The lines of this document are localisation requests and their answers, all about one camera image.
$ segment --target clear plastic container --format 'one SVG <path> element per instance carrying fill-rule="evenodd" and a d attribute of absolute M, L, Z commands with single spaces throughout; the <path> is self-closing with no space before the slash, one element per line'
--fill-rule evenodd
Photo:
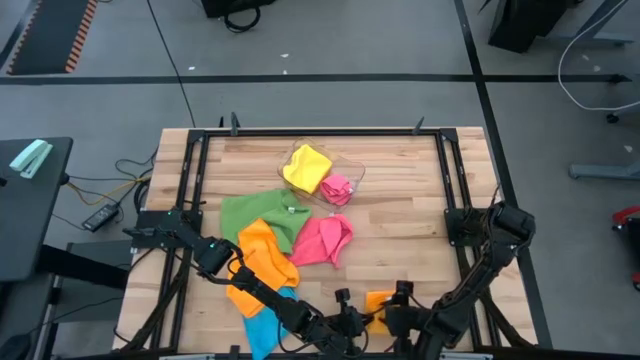
<path fill-rule="evenodd" d="M 303 145 L 310 146 L 313 150 L 317 151 L 318 153 L 324 155 L 326 158 L 331 160 L 331 163 L 332 163 L 331 168 L 329 169 L 329 172 L 327 173 L 325 178 L 334 174 L 339 174 L 349 180 L 349 183 L 351 184 L 351 189 L 352 189 L 351 198 L 349 199 L 349 202 L 351 201 L 351 199 L 353 199 L 354 196 L 357 196 L 358 186 L 360 185 L 360 181 L 362 181 L 362 178 L 364 177 L 364 173 L 365 173 L 364 165 L 359 162 L 349 161 L 343 158 L 342 156 L 336 153 L 333 153 L 325 149 L 324 147 L 314 143 L 309 138 L 299 138 L 298 140 L 296 140 L 291 146 L 291 150 L 287 151 L 287 153 L 282 159 L 282 162 L 280 162 L 280 165 L 278 166 L 278 175 L 282 177 L 282 180 L 285 182 L 287 187 L 292 189 L 296 195 L 304 199 L 312 200 L 314 203 L 320 205 L 321 207 L 323 207 L 324 209 L 330 212 L 340 213 L 342 210 L 344 210 L 344 208 L 347 205 L 349 205 L 349 202 L 347 202 L 344 205 L 333 204 L 329 202 L 329 200 L 324 196 L 324 194 L 320 189 L 320 186 L 318 186 L 316 190 L 310 194 L 305 190 L 302 190 L 296 187 L 295 185 L 287 181 L 287 179 L 285 179 L 284 167 L 291 164 L 294 152 L 296 152 L 296 150 L 298 150 Z"/>

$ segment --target concrete floor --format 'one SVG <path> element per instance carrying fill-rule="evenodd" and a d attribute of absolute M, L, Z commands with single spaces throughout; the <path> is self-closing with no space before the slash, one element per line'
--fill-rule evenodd
<path fill-rule="evenodd" d="M 480 1 L 464 0 L 485 75 L 555 74 L 562 47 L 536 43 L 517 55 L 486 44 L 494 5 L 478 14 Z M 555 32 L 575 31 L 600 1 L 567 13 Z M 263 10 L 249 33 L 227 32 L 188 0 L 152 0 L 179 72 L 192 75 L 348 73 L 471 74 L 456 8 L 450 0 L 279 0 Z M 0 44 L 9 38 L 25 0 L 0 3 Z M 608 25 L 633 28 L 640 1 L 630 1 Z M 640 71 L 640 45 L 624 49 L 576 49 L 567 74 Z M 145 0 L 101 3 L 77 70 L 67 77 L 172 76 L 173 69 Z M 537 217 L 532 257 L 553 345 L 559 349 L 640 354 L 636 341 L 640 294 L 629 281 L 638 270 L 627 247 L 610 231 L 611 214 L 637 204 L 634 182 L 572 180 L 572 162 L 628 164 L 640 149 L 640 116 L 619 124 L 575 106 L 555 83 L 488 83 L 488 92 L 519 204 Z M 638 85 L 572 83 L 588 104 L 637 101 Z M 217 126 L 235 111 L 249 126 L 485 126 L 473 82 L 324 82 L 188 84 L 198 126 Z M 0 139 L 71 136 L 68 172 L 117 175 L 122 157 L 142 160 L 161 129 L 191 122 L 177 84 L 0 85 Z M 95 191 L 113 184 L 81 183 Z M 94 210 L 68 189 L 55 213 L 80 223 Z M 122 223 L 96 234 L 52 220 L 46 242 L 123 239 L 135 212 L 125 204 Z M 108 350 L 115 322 L 65 325 L 56 353 Z M 109 341 L 90 342 L 101 337 Z"/>

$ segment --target towel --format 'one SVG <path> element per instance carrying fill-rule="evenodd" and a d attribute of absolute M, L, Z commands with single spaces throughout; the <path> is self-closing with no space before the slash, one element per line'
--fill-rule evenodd
<path fill-rule="evenodd" d="M 282 175 L 291 185 L 313 194 L 331 169 L 331 160 L 304 144 L 291 155 L 291 163 L 282 169 Z"/>
<path fill-rule="evenodd" d="M 302 206 L 289 189 L 236 196 L 222 200 L 220 232 L 238 244 L 238 232 L 257 218 L 264 220 L 278 239 L 278 248 L 290 254 L 298 232 L 311 216 L 311 208 Z"/>
<path fill-rule="evenodd" d="M 327 201 L 340 206 L 348 203 L 353 193 L 349 179 L 339 174 L 324 179 L 320 184 L 320 190 Z"/>
<path fill-rule="evenodd" d="M 278 249 L 276 236 L 262 219 L 256 220 L 238 233 L 238 246 L 244 254 L 244 262 L 258 279 L 278 291 L 283 286 L 298 286 L 298 269 Z M 238 261 L 230 265 L 233 272 L 240 267 Z M 227 296 L 245 317 L 257 315 L 264 305 L 249 293 L 227 286 Z"/>
<path fill-rule="evenodd" d="M 393 290 L 389 291 L 369 291 L 365 297 L 364 311 L 367 314 L 373 313 L 379 310 L 382 303 L 389 300 L 395 293 Z M 389 329 L 383 322 L 385 318 L 384 310 L 373 314 L 373 321 L 367 325 L 367 331 L 369 334 L 385 334 L 389 335 Z"/>
<path fill-rule="evenodd" d="M 298 300 L 296 293 L 290 287 L 280 288 L 278 294 Z M 289 334 L 282 325 L 278 329 L 276 313 L 269 308 L 262 309 L 252 318 L 244 318 L 244 328 L 249 339 L 253 360 L 263 360 L 278 346 L 278 333 L 276 331 L 280 331 L 281 339 L 284 339 Z"/>
<path fill-rule="evenodd" d="M 344 215 L 310 218 L 300 230 L 289 260 L 296 266 L 326 261 L 337 268 L 340 266 L 338 255 L 351 239 L 353 227 Z"/>

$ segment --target white cable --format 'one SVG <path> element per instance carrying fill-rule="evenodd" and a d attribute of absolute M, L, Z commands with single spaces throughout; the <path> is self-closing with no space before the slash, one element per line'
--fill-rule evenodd
<path fill-rule="evenodd" d="M 560 62 L 558 63 L 558 83 L 560 84 L 560 86 L 562 87 L 562 90 L 564 90 L 565 93 L 567 93 L 567 95 L 569 96 L 569 98 L 579 107 L 581 107 L 584 110 L 589 110 L 589 111 L 620 111 L 620 110 L 624 110 L 624 109 L 628 109 L 630 107 L 634 107 L 636 105 L 640 105 L 640 101 L 634 102 L 632 104 L 627 104 L 627 105 L 623 105 L 623 106 L 619 106 L 619 107 L 615 107 L 615 108 L 592 108 L 592 107 L 588 107 L 588 106 L 584 106 L 582 105 L 580 102 L 578 102 L 578 100 L 576 100 L 571 93 L 569 93 L 569 90 L 567 90 L 567 88 L 564 86 L 564 84 L 562 83 L 562 76 L 561 76 L 561 72 L 562 72 L 562 62 L 564 61 L 564 57 L 567 55 L 567 52 L 569 51 L 569 49 L 571 48 L 571 46 L 573 46 L 573 44 L 578 41 L 578 39 L 580 39 L 584 34 L 588 33 L 589 31 L 591 31 L 591 29 L 593 29 L 594 27 L 598 26 L 601 22 L 605 21 L 609 16 L 611 16 L 611 14 L 613 14 L 614 12 L 616 12 L 622 5 L 624 5 L 627 2 L 627 0 L 620 0 L 620 3 L 618 3 L 618 5 L 614 6 L 611 11 L 609 11 L 605 16 L 603 16 L 602 18 L 600 18 L 598 21 L 596 21 L 595 23 L 593 23 L 593 25 L 589 26 L 585 31 L 581 32 L 580 34 L 578 34 L 573 40 L 571 40 L 571 42 L 569 43 L 569 45 L 567 45 L 567 48 L 564 50 L 564 52 L 562 53 L 562 56 L 560 57 Z"/>

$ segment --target orange object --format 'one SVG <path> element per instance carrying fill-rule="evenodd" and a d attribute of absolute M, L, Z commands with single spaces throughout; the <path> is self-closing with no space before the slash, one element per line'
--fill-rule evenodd
<path fill-rule="evenodd" d="M 372 313 L 382 306 L 382 303 L 389 300 L 391 295 L 393 295 L 395 291 L 370 291 L 367 293 L 365 297 L 364 311 L 369 314 Z M 373 321 L 367 325 L 367 330 L 370 334 L 385 334 L 389 335 L 389 329 L 387 329 L 387 325 L 382 322 L 385 318 L 385 311 L 382 310 L 373 314 Z"/>
<path fill-rule="evenodd" d="M 298 286 L 298 269 L 278 248 L 278 241 L 269 225 L 257 219 L 238 233 L 238 246 L 244 254 L 244 262 L 258 279 L 278 291 L 283 286 Z M 231 270 L 237 272 L 238 261 L 231 263 Z M 227 286 L 227 296 L 245 317 L 253 317 L 264 308 L 264 304 L 249 293 Z"/>

